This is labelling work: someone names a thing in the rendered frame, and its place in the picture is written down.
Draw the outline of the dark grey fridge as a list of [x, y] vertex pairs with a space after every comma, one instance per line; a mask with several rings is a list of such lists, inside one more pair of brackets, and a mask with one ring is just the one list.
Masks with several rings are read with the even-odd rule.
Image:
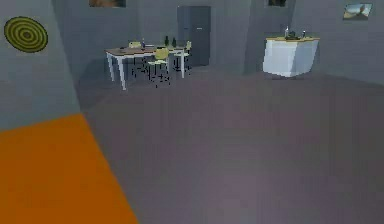
[[180, 44], [192, 43], [191, 64], [207, 66], [210, 59], [211, 7], [179, 6], [177, 23]]

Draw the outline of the white table with brown top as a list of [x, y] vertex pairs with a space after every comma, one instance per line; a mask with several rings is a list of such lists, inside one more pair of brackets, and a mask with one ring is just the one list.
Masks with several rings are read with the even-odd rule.
[[170, 71], [169, 65], [169, 55], [177, 54], [181, 57], [181, 77], [185, 77], [185, 58], [189, 55], [187, 50], [183, 47], [165, 47], [165, 46], [153, 46], [145, 48], [114, 48], [107, 49], [105, 51], [109, 72], [111, 80], [115, 80], [113, 60], [116, 60], [119, 71], [119, 78], [121, 82], [121, 87], [124, 91], [127, 90], [127, 83], [125, 80], [125, 71], [123, 66], [123, 61], [125, 59], [135, 59], [135, 58], [145, 58], [145, 57], [155, 57], [156, 55], [161, 55], [162, 53], [167, 53], [168, 55], [164, 58], [167, 71]]

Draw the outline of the white cabinet with tan top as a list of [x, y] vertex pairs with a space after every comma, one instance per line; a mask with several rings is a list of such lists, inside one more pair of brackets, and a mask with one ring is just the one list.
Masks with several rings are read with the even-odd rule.
[[311, 71], [319, 38], [286, 40], [284, 37], [266, 39], [262, 69], [282, 77], [295, 77]]

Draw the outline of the brown framed wall picture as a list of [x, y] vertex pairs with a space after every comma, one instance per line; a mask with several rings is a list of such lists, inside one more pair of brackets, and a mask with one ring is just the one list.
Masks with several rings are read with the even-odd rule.
[[126, 0], [88, 0], [90, 7], [125, 8]]

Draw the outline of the round green ringed wall picture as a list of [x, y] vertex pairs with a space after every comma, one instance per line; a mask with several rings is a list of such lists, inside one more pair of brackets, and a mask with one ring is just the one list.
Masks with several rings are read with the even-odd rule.
[[36, 53], [49, 42], [47, 30], [38, 21], [25, 16], [10, 18], [4, 25], [4, 36], [15, 49], [24, 53]]

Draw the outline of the pale landscape framed wall picture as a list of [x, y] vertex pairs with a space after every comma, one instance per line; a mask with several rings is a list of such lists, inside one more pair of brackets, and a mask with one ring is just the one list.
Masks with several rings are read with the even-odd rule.
[[344, 9], [344, 20], [367, 20], [372, 9], [371, 3], [347, 4]]

